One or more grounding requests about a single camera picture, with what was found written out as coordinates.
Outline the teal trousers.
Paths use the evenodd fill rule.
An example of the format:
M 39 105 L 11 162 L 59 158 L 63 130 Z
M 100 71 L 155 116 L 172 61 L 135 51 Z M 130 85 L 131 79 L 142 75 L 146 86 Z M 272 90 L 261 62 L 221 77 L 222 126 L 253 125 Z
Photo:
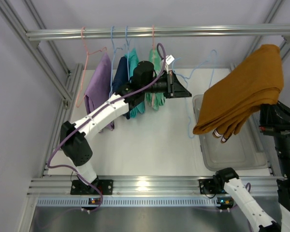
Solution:
M 128 80 L 129 80 L 129 82 L 136 84 L 136 82 L 135 82 L 136 77 L 133 75 L 134 69 L 138 66 L 138 63 L 139 63 L 139 58 L 137 56 L 136 49 L 133 48 L 131 51 L 129 51 L 125 55 L 125 57 L 127 59 L 127 66 L 128 66 L 128 74 L 129 74 Z M 135 108 L 130 110 L 128 113 L 126 113 L 125 117 L 127 120 L 129 120 L 131 118 L 137 117 L 138 114 L 143 114 L 143 113 L 145 113 L 145 102 L 144 101 L 142 101 Z

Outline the mustard brown trousers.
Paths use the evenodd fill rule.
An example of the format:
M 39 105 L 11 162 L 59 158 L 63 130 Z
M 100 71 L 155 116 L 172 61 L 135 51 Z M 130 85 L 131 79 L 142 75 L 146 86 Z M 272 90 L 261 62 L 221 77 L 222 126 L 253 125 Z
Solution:
M 283 87 L 280 48 L 264 44 L 204 93 L 193 134 L 211 132 L 227 142 L 261 105 L 277 104 Z

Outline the purple trousers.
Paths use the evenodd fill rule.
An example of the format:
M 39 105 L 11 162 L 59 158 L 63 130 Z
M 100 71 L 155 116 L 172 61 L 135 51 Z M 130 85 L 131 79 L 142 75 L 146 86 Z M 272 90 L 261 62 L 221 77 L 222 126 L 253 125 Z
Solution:
M 102 56 L 85 90 L 85 108 L 92 113 L 109 99 L 111 78 L 111 60 L 107 53 Z

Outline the aluminium front frame rail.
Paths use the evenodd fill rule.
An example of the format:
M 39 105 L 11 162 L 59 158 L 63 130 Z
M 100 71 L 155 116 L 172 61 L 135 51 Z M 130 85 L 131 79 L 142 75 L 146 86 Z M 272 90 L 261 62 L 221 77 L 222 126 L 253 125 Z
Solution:
M 200 196 L 199 179 L 209 176 L 100 176 L 100 180 L 111 179 L 113 196 L 164 197 Z M 242 176 L 243 184 L 251 184 L 253 196 L 276 196 L 277 176 Z M 44 176 L 34 178 L 29 184 L 28 196 L 69 196 L 76 185 L 74 177 Z

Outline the dark navy denim trousers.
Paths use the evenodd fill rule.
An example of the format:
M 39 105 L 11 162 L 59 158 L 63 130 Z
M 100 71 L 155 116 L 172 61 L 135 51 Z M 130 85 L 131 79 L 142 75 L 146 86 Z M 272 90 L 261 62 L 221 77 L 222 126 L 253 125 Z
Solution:
M 121 90 L 123 90 L 122 86 L 128 82 L 129 72 L 128 72 L 127 61 L 128 60 L 126 57 L 121 57 L 113 83 L 112 83 L 113 93 L 117 94 L 117 91 L 119 90 L 120 96 L 125 95 L 125 93 L 122 93 Z

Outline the light blue wire hanger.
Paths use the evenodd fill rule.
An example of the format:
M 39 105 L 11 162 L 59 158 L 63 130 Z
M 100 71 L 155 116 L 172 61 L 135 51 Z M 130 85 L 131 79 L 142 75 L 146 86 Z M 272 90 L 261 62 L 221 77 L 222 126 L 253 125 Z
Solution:
M 200 76 L 196 76 L 194 73 L 195 71 L 199 70 L 203 65 L 208 64 L 208 63 L 213 63 L 214 67 L 212 68 L 212 72 L 211 72 L 211 76 L 210 76 L 210 80 L 209 80 L 209 85 L 208 88 L 211 87 L 212 81 L 213 81 L 213 77 L 214 77 L 214 73 L 215 73 L 215 66 L 217 64 L 217 59 L 218 59 L 218 52 L 217 50 L 213 49 L 210 51 L 207 59 L 205 61 L 203 61 L 202 63 L 198 64 L 196 67 L 194 67 L 189 76 L 184 76 L 180 73 L 178 73 L 175 69 L 175 64 L 180 60 L 181 58 L 176 58 L 172 64 L 171 64 L 171 68 L 172 71 L 174 72 L 174 74 L 176 76 L 179 76 L 183 79 L 184 83 L 186 84 L 186 88 L 189 88 L 189 84 L 195 84 L 197 80 L 200 80 L 201 77 Z M 186 108 L 186 113 L 188 116 L 188 124 L 187 124 L 187 135 L 188 138 L 193 139 L 195 138 L 195 134 L 192 133 L 192 129 L 191 129 L 191 124 L 192 124 L 192 119 L 191 119 L 191 115 L 190 115 L 190 108 L 189 108 L 189 104 L 188 104 L 188 99 L 185 98 L 185 108 Z

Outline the aluminium hanging rail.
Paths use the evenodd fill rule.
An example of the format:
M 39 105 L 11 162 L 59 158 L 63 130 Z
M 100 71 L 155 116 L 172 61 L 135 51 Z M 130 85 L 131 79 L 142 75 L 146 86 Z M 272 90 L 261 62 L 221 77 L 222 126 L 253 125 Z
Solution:
M 220 37 L 220 36 L 290 36 L 290 24 L 255 24 L 231 26 L 140 27 L 110 29 L 39 29 L 26 32 L 30 41 L 76 39 Z

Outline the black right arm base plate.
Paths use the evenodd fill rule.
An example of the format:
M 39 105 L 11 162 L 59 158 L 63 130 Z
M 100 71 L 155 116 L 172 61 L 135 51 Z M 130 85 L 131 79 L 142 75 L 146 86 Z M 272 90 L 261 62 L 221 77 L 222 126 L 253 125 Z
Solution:
M 226 191 L 219 188 L 212 178 L 199 179 L 200 194 L 203 195 L 215 195 L 226 194 Z

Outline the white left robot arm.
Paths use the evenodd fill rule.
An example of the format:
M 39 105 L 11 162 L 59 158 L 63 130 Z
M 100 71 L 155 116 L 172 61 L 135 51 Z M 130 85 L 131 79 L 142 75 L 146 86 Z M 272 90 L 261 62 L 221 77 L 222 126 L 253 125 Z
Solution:
M 141 61 L 133 70 L 132 80 L 124 83 L 100 107 L 74 123 L 66 121 L 62 124 L 60 148 L 86 186 L 96 186 L 99 180 L 90 163 L 93 152 L 88 141 L 116 118 L 143 102 L 147 93 L 161 93 L 167 99 L 192 96 L 174 72 L 163 70 L 157 74 L 153 63 Z

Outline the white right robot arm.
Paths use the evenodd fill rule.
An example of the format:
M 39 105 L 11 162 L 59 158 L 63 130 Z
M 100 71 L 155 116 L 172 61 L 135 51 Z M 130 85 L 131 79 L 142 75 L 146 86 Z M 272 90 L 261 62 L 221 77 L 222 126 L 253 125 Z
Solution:
M 215 188 L 225 191 L 236 202 L 254 232 L 290 232 L 290 108 L 278 102 L 263 104 L 260 109 L 259 130 L 274 139 L 278 165 L 282 176 L 270 182 L 277 184 L 281 222 L 277 223 L 257 203 L 244 186 L 236 171 L 229 167 L 213 175 Z

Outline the clear plastic storage bin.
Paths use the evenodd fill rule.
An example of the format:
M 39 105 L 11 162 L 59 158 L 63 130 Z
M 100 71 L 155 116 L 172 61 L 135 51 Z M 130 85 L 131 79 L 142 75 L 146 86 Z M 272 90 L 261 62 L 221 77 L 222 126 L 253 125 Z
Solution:
M 236 171 L 267 167 L 267 157 L 252 117 L 224 144 L 212 132 L 199 135 L 199 139 L 204 164 L 211 171 L 228 167 Z

